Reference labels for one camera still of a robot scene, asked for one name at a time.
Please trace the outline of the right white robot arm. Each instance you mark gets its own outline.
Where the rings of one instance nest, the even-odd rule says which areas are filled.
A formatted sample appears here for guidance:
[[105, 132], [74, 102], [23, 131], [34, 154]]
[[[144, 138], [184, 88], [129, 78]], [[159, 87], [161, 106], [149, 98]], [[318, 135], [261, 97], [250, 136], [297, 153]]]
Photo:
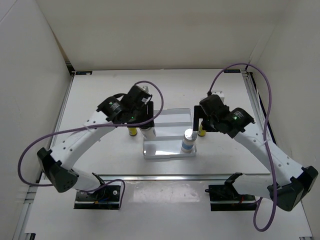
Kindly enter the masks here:
[[236, 200], [252, 195], [276, 200], [276, 205], [290, 212], [311, 190], [319, 173], [313, 166], [304, 167], [264, 138], [262, 129], [244, 109], [234, 110], [212, 94], [194, 106], [193, 130], [202, 127], [206, 132], [228, 135], [244, 146], [271, 173], [270, 176], [251, 176], [234, 173], [221, 185], [218, 194]]

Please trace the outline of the white silver-cap bottle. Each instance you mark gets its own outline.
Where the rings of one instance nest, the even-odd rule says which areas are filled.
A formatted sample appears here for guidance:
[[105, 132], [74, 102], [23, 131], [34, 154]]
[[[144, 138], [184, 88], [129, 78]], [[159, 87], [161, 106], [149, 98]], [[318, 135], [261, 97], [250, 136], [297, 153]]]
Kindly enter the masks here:
[[157, 136], [156, 130], [154, 127], [148, 127], [148, 128], [140, 127], [139, 129], [145, 141], [153, 141]]
[[197, 132], [193, 131], [192, 128], [186, 129], [181, 142], [181, 150], [185, 153], [190, 153], [196, 143], [197, 136]]

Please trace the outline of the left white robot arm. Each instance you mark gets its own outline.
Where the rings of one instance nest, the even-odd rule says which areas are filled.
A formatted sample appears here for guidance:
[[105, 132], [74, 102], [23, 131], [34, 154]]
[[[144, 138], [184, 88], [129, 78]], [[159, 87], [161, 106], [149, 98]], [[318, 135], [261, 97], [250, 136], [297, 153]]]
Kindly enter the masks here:
[[106, 98], [84, 123], [84, 129], [69, 135], [49, 150], [37, 152], [38, 161], [46, 177], [59, 193], [70, 189], [87, 191], [93, 200], [105, 194], [102, 180], [94, 173], [74, 168], [77, 160], [103, 136], [119, 124], [138, 124], [153, 116], [152, 95], [146, 87], [134, 85], [128, 93]]

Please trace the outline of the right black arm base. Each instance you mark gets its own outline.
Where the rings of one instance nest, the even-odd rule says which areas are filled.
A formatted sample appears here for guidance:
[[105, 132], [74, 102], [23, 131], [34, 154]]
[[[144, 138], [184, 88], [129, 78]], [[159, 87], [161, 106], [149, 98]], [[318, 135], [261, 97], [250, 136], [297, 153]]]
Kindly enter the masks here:
[[232, 174], [224, 184], [212, 184], [205, 190], [209, 194], [210, 210], [212, 212], [255, 211], [257, 200], [254, 195], [239, 194], [233, 183], [243, 174]]

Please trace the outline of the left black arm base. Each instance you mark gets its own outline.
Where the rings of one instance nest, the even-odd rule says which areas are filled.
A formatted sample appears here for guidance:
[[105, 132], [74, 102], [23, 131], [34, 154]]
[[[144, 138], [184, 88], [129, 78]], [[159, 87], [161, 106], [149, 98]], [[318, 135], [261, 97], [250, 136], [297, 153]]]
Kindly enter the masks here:
[[93, 174], [102, 188], [84, 192], [78, 191], [75, 196], [75, 210], [119, 210], [123, 203], [126, 183], [122, 179], [104, 181], [99, 175]]

